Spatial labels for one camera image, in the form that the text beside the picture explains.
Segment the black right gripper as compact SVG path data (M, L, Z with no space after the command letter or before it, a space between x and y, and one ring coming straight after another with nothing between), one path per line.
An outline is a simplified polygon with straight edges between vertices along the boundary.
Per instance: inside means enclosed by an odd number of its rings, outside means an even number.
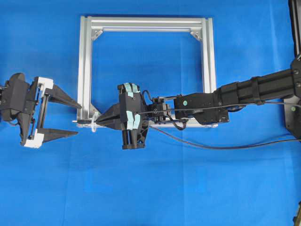
M162 100L146 104L139 86L123 83L117 86L119 103L112 105L97 119L97 125L122 130L123 149L145 147L149 121L156 123L166 119L170 106Z

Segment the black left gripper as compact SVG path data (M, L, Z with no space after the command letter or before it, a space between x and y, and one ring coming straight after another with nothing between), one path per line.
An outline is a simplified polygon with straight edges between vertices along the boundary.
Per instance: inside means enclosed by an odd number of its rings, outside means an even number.
M25 81L23 73L13 74L5 85L0 88L0 115L3 121L12 123L17 120L20 127L21 145L29 148L39 148L42 143L60 138L77 135L77 131L61 129L37 129L29 135L29 128L34 122L33 115L38 103L37 94L49 95L49 102L81 109L81 105L67 95L59 86L54 85L52 79L36 77L32 84Z

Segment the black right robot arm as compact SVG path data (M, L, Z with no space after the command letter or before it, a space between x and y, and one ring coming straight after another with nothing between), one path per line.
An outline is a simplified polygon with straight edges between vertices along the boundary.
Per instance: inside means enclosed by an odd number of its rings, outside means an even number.
M293 65L288 70L265 76L252 77L244 82L221 86L212 93L193 93L171 97L151 98L134 83L118 85L119 101L96 119L96 124L122 132L123 149L145 147L150 121L171 123L184 130L190 118L209 125L229 121L229 113L249 104L263 105L268 100L301 96L301 68Z

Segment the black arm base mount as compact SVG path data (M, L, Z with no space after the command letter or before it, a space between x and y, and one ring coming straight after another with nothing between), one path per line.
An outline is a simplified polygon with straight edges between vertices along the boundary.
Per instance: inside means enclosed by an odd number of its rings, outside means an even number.
M289 10L294 43L294 60L291 63L293 72L294 94L286 98L285 103L294 106L285 107L285 126L296 138L301 138L301 1L290 0Z

